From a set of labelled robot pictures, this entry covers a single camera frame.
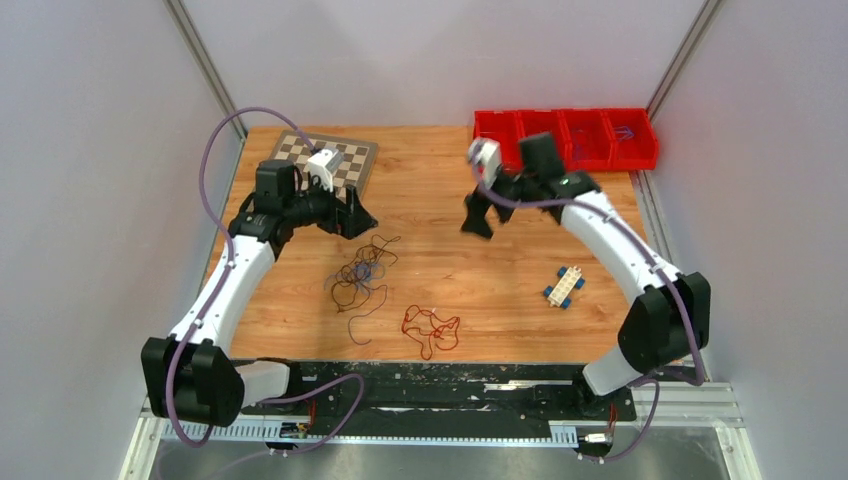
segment red string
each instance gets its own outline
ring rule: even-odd
[[[421,330],[421,327],[412,325],[412,321],[419,315],[427,317],[429,320],[431,328],[429,332],[424,333]],[[421,345],[421,358],[424,360],[430,360],[433,358],[433,354],[436,349],[453,350],[457,347],[457,345],[459,345],[459,317],[454,316],[447,320],[442,320],[432,311],[423,310],[418,305],[410,305],[409,308],[406,309],[406,313],[403,316],[403,323],[400,325],[400,331]],[[411,335],[409,332],[412,331],[417,332],[420,337],[427,337],[427,343],[424,343],[415,336]],[[438,342],[438,340],[445,338],[446,332],[453,332],[454,343],[450,347],[443,347],[439,345]],[[427,347],[429,347],[429,355],[425,355],[425,351],[428,350]]]

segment white wall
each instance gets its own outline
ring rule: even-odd
[[[475,109],[645,106],[702,0],[184,3],[239,107],[450,125]]]
[[[141,346],[211,247],[196,176],[222,113],[162,2],[94,0],[4,2],[0,112],[0,477],[115,478]]]
[[[728,1],[659,112],[659,198],[769,480],[845,478],[848,4]]]

